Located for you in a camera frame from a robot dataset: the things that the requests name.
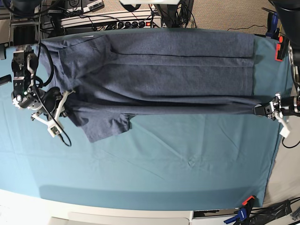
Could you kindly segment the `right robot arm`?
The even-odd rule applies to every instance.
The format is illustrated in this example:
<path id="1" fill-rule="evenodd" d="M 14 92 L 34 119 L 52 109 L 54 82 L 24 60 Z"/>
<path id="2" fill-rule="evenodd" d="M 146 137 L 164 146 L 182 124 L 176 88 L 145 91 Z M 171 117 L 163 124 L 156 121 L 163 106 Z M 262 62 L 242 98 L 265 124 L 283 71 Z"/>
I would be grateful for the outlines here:
<path id="1" fill-rule="evenodd" d="M 12 102 L 18 109 L 31 109 L 33 120 L 40 120 L 43 114 L 50 122 L 58 122 L 60 116 L 65 116 L 64 103 L 68 91 L 61 93 L 58 87 L 47 92 L 43 87 L 50 84 L 54 76 L 54 64 L 47 47 L 41 43 L 40 26 L 42 16 L 52 9 L 43 8 L 41 0 L 3 1 L 10 12 L 10 34 L 16 51 L 13 53 L 11 68 L 13 71 Z M 46 82 L 37 76 L 39 57 L 46 53 L 50 64 L 50 75 Z"/>

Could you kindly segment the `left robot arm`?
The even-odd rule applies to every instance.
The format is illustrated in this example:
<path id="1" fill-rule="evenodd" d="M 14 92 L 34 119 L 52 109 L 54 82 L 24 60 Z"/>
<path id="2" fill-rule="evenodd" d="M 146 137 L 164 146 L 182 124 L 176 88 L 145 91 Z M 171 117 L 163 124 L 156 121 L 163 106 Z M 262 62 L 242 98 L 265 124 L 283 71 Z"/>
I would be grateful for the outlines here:
<path id="1" fill-rule="evenodd" d="M 276 93 L 270 102 L 255 106 L 254 115 L 277 120 L 283 126 L 280 134 L 287 137 L 290 129 L 284 117 L 300 115 L 300 2 L 271 0 L 270 3 L 274 6 L 285 31 L 285 35 L 279 38 L 276 46 L 275 60 L 281 61 L 288 54 L 297 95 L 281 97 L 280 93 Z"/>

